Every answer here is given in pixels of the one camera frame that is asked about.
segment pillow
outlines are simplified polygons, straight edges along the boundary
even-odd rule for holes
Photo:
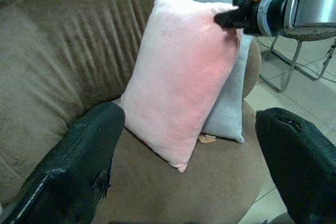
[[[233,9],[155,0],[121,97],[125,126],[180,172],[236,61],[239,33],[214,22],[216,14]]]
[[[198,2],[227,2],[232,0],[194,0]],[[218,99],[212,108],[210,115],[206,119],[202,132],[236,140],[243,143],[243,118],[242,118],[242,100],[244,75],[247,62],[249,47],[252,36],[243,34],[241,31],[241,43],[237,61],[230,73],[225,85],[218,96]]]

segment tag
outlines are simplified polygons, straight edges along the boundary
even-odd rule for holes
[[[203,134],[201,133],[198,136],[198,140],[202,143],[202,144],[208,144],[208,143],[213,143],[216,141],[216,136],[212,136],[212,135],[207,135],[207,134]]]

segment tile floor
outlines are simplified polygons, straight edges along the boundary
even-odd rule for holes
[[[274,38],[259,37],[261,43],[271,46]],[[320,71],[325,61],[325,54],[335,38],[304,42],[298,62],[314,71]],[[269,48],[259,44],[262,54],[261,73],[279,85],[285,79],[289,66],[270,53]],[[284,55],[292,57],[296,42],[280,38],[275,48]],[[324,77],[336,81],[336,57],[332,58]],[[245,99],[255,110],[281,107],[314,123],[316,127],[336,145],[336,83],[326,79],[312,81],[297,70],[294,71],[288,88],[284,93],[276,93],[261,79],[251,94]],[[260,224],[269,221],[286,211],[279,192],[270,175],[267,176],[257,200],[239,224]]]

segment metal frame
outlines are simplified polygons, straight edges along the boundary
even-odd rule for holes
[[[259,75],[260,79],[263,80],[266,84],[268,84],[272,89],[274,89],[278,93],[283,93],[286,90],[286,88],[288,86],[288,83],[290,81],[291,75],[293,74],[294,69],[298,70],[300,73],[302,73],[303,75],[305,75],[306,77],[308,77],[310,80],[313,80],[313,81],[319,80],[323,76],[324,72],[326,71],[326,68],[327,68],[327,66],[329,64],[329,60],[331,59],[332,54],[334,53],[334,50],[335,50],[335,47],[336,47],[336,39],[335,39],[334,43],[331,45],[331,47],[330,47],[330,49],[329,49],[329,51],[327,53],[327,58],[326,58],[326,61],[323,63],[323,68],[322,68],[321,72],[318,74],[317,77],[315,77],[315,76],[311,75],[310,73],[308,73],[307,71],[304,71],[297,64],[297,59],[299,57],[299,54],[300,54],[300,51],[301,51],[301,47],[302,47],[302,41],[296,40],[297,41],[297,47],[296,47],[296,50],[295,50],[295,54],[294,54],[293,59],[290,60],[290,59],[288,59],[287,57],[285,57],[283,54],[281,54],[279,51],[277,51],[274,48],[275,43],[277,42],[279,36],[280,35],[278,35],[275,38],[275,40],[273,41],[273,43],[271,45],[271,52],[275,56],[277,56],[280,60],[282,60],[284,63],[286,63],[286,64],[288,64],[290,66],[289,73],[287,75],[285,84],[283,85],[282,88],[278,88],[272,82],[270,82],[269,80],[267,80],[266,77],[263,76],[262,74]]]

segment light blue pillow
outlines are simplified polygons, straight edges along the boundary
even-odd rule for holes
[[[232,3],[232,0],[194,0],[197,2],[224,2]],[[241,31],[241,44],[237,61],[223,86],[218,99],[206,119],[202,132],[236,140],[243,143],[242,136],[242,100],[244,75],[249,47],[252,36],[243,34]]]

